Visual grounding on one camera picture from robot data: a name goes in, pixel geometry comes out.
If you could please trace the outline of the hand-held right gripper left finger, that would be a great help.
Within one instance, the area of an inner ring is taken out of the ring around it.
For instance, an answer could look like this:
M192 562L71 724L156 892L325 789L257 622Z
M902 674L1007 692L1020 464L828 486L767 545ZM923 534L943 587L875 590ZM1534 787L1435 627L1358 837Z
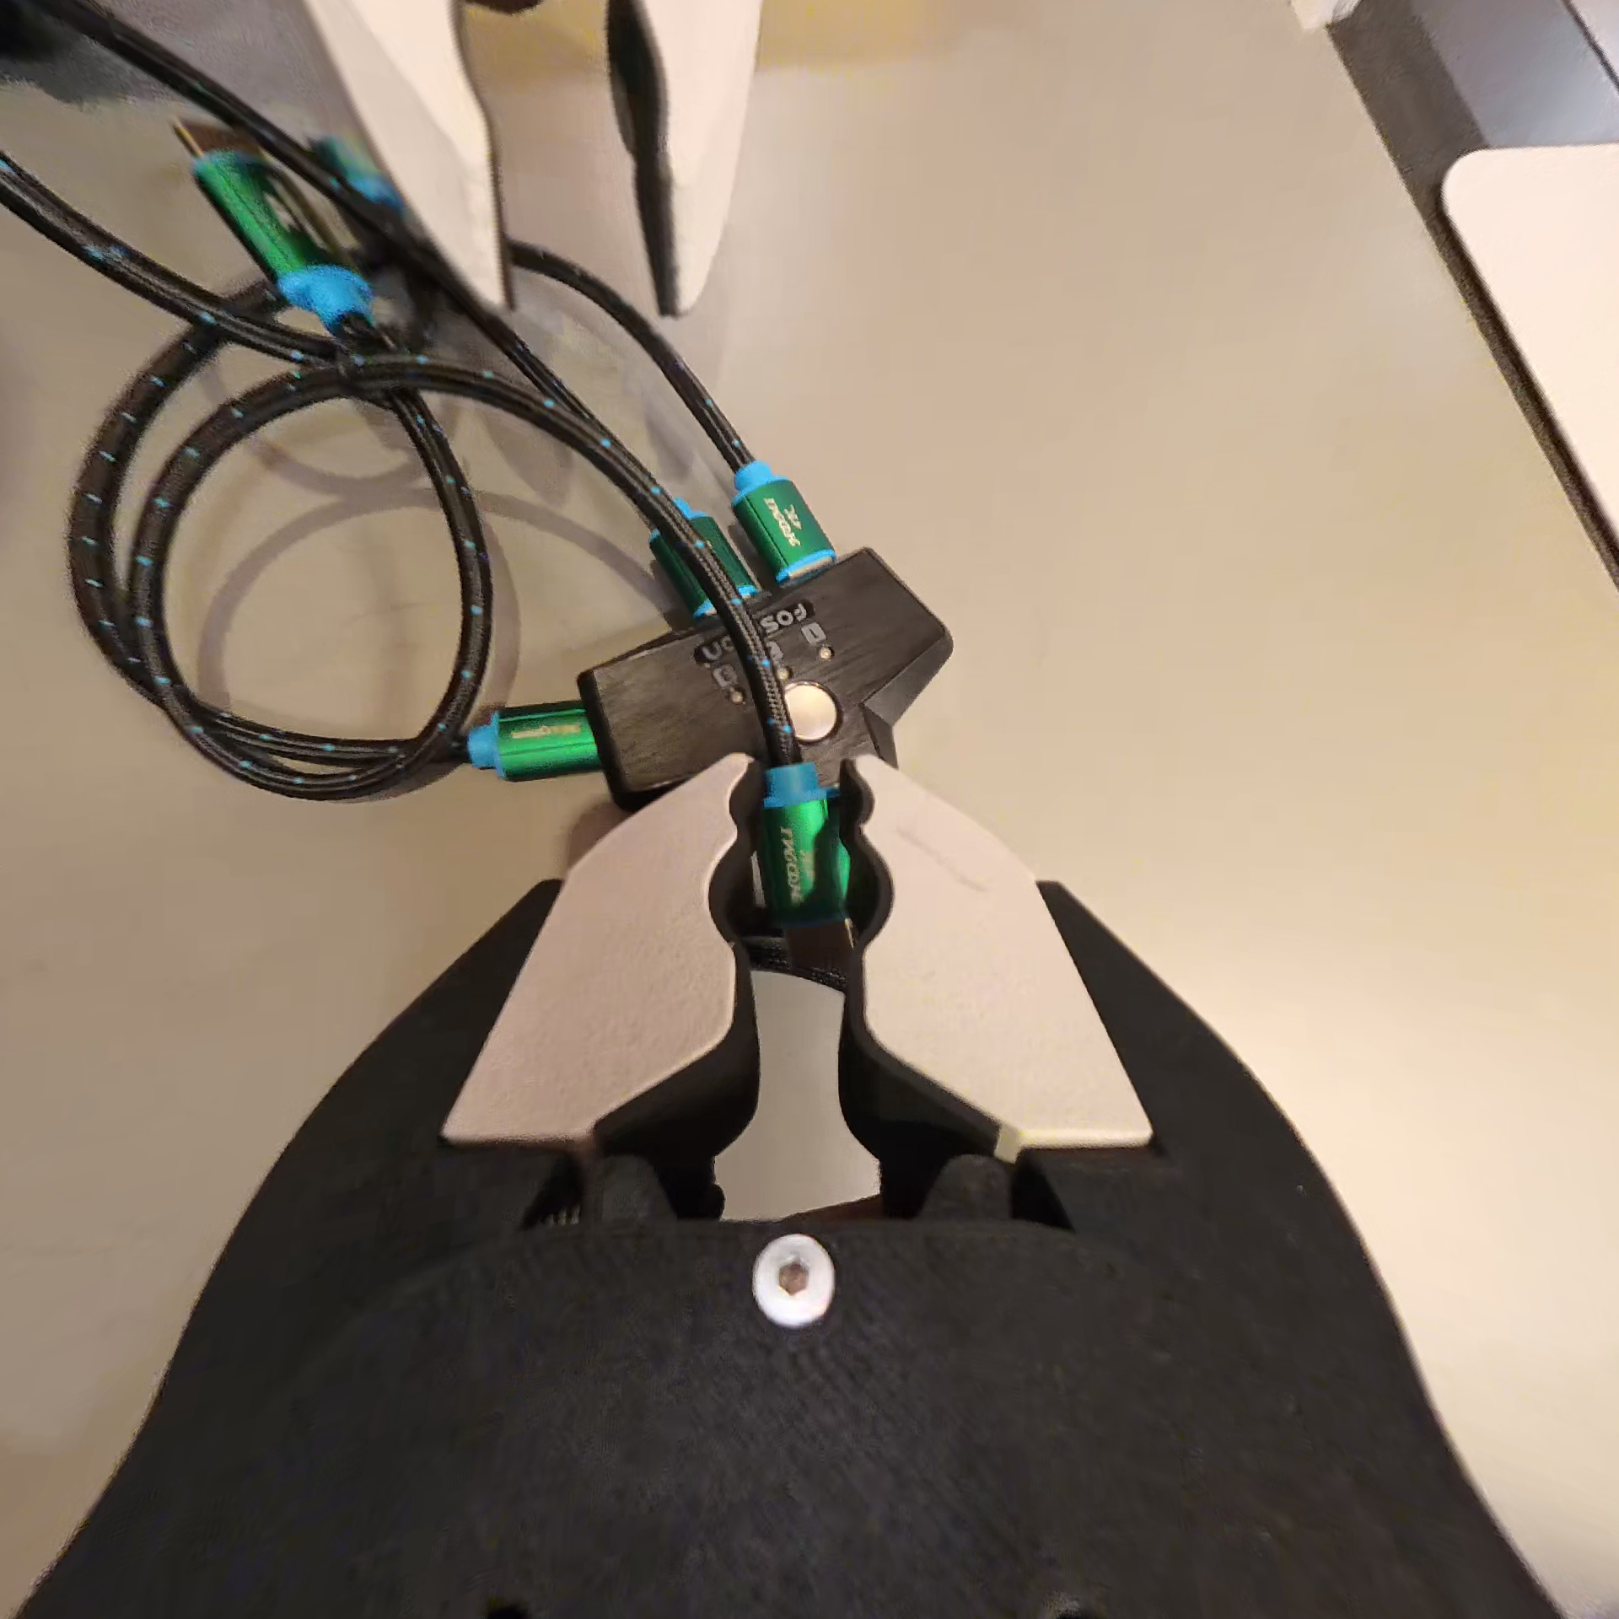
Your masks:
M755 819L759 760L724 756L571 868L444 1143L636 1159L679 1215L724 1211L717 1161L759 1109Z

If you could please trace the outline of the white rounded panel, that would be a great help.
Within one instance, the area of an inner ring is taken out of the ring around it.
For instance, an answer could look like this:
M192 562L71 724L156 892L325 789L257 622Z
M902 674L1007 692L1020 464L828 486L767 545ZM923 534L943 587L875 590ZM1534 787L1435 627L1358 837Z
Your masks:
M1616 145L1470 151L1442 208L1614 531Z

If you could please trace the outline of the dark grey bar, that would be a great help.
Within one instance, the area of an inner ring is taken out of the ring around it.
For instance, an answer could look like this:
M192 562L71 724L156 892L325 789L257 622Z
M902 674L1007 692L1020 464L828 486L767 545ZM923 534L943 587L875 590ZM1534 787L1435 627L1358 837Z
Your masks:
M1616 20L1603 2L1341 2L1326 32L1446 272L1610 581L1616 530L1575 468L1442 208L1471 151L1616 143Z

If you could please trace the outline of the black switch box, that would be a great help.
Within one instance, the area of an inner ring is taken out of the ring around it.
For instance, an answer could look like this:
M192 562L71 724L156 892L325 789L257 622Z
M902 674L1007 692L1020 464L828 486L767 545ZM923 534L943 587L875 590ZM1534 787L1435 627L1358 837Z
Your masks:
M873 550L748 602L824 789L846 758L898 762L894 731L954 651L943 618ZM730 754L762 758L741 656L717 621L579 676L599 768L632 811Z

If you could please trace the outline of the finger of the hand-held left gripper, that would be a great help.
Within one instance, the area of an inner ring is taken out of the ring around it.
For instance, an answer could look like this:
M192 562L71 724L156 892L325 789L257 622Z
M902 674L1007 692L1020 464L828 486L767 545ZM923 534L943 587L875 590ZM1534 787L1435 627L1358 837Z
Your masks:
M434 250L493 310L510 309L499 169L461 2L307 2L369 145Z
M609 2L607 54L619 129L657 313L698 304L726 232L761 2Z

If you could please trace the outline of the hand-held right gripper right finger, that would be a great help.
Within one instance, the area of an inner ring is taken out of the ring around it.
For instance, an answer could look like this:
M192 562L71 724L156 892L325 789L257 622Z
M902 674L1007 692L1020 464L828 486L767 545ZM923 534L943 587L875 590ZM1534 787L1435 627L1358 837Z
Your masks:
M840 1109L915 1215L956 1158L1138 1151L1151 1117L1042 885L994 833L880 758L840 780L854 949Z

